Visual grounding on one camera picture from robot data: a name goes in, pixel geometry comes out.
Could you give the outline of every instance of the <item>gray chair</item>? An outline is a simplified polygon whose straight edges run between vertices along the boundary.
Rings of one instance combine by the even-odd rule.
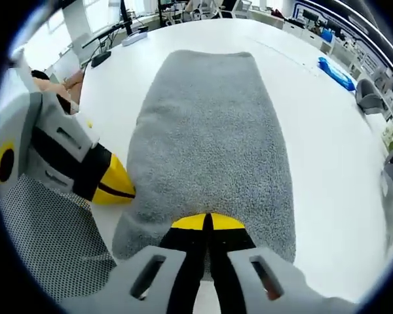
[[[365,114],[382,113],[384,111],[384,102],[377,92],[374,84],[362,79],[356,86],[355,93],[356,103]]]

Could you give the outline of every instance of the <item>white tabletop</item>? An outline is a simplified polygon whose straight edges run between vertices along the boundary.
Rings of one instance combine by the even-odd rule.
[[[251,12],[251,13],[262,14],[262,15],[269,16],[269,17],[271,17],[271,18],[274,18],[274,19],[276,19],[276,20],[280,20],[280,21],[285,22],[285,20],[284,20],[283,18],[280,18],[279,16],[272,15],[272,14],[271,14],[271,11],[268,11],[268,12],[267,12],[267,11],[265,11],[265,10],[254,10],[254,9],[250,9],[249,12]]]
[[[190,22],[117,46],[108,60],[86,71],[80,108],[101,144],[124,163],[144,97],[163,61],[179,49],[254,56],[286,140],[297,236],[294,264],[319,293],[358,302],[384,265],[383,117],[364,119],[354,94],[317,68],[317,58],[324,55],[293,35],[253,20]],[[110,252],[124,208],[92,206]]]

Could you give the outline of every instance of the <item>blue object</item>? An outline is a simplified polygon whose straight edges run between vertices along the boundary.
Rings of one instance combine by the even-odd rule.
[[[329,62],[323,57],[319,57],[319,68],[325,71],[327,75],[336,80],[340,85],[345,87],[345,89],[349,91],[355,90],[355,85],[352,80],[344,73],[340,72],[340,70],[329,64]]]
[[[328,29],[324,29],[322,32],[322,38],[328,43],[331,43],[333,38],[332,32]]]

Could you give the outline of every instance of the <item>gray towel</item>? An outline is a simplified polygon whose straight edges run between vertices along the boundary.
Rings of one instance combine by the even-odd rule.
[[[212,212],[294,261],[285,141],[251,54],[170,54],[138,116],[127,170],[136,198],[113,238],[117,258],[158,245],[181,217]]]

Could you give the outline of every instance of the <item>gray mesh material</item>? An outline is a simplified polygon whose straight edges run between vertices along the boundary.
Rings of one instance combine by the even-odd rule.
[[[0,200],[0,208],[27,269],[57,302],[105,285],[115,263],[82,198],[49,190],[23,175]]]

